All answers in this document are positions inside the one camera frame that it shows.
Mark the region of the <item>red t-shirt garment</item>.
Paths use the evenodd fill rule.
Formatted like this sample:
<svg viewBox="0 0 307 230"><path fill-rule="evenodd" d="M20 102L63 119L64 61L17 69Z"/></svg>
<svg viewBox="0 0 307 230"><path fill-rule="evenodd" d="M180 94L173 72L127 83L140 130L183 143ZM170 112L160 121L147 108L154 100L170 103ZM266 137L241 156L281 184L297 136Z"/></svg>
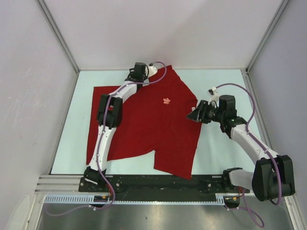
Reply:
<svg viewBox="0 0 307 230"><path fill-rule="evenodd" d="M163 99L169 98L170 104ZM154 168L191 178L201 125L186 118L196 96L171 66L161 68L123 104L123 119L112 138L108 160L137 157L151 151Z"/></svg>

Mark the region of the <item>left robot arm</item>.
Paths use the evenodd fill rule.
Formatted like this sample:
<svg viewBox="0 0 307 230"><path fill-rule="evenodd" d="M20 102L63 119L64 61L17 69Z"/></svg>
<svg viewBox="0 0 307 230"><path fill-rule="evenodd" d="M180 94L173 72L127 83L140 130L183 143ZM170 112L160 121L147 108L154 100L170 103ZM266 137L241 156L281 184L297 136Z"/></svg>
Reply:
<svg viewBox="0 0 307 230"><path fill-rule="evenodd" d="M95 191L102 191L106 186L104 178L107 156L116 129L123 118L123 104L134 95L145 82L148 82L150 69L145 63L137 62L125 79L124 83L109 94L100 98L97 121L98 134L94 152L83 178Z"/></svg>

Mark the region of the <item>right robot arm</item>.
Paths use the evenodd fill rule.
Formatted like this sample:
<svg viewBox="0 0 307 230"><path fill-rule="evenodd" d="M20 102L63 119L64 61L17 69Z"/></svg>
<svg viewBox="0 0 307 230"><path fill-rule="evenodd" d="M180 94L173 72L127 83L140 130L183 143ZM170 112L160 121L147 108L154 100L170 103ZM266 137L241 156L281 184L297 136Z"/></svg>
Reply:
<svg viewBox="0 0 307 230"><path fill-rule="evenodd" d="M237 115L234 96L220 96L218 106L201 100L186 118L203 124L219 123L221 131L236 142L255 164L253 172L242 168L224 170L225 178L221 180L221 186L226 192L233 192L240 186L251 190L259 201L279 199L295 193L291 158L279 155L246 130L247 122Z"/></svg>

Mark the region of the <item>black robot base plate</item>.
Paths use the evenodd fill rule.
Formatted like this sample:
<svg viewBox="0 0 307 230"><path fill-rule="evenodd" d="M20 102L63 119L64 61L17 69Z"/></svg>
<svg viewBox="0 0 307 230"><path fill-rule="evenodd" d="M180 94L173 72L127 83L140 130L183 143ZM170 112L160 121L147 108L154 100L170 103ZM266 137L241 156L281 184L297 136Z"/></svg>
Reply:
<svg viewBox="0 0 307 230"><path fill-rule="evenodd" d="M121 197L157 197L174 196L192 197L219 194L223 196L238 196L242 198L242 190L234 185L227 185L222 175L194 175L191 179L183 179L173 175L108 175L107 183L97 187L80 179L78 191L106 195L111 199L112 193ZM226 205L236 208L239 204Z"/></svg>

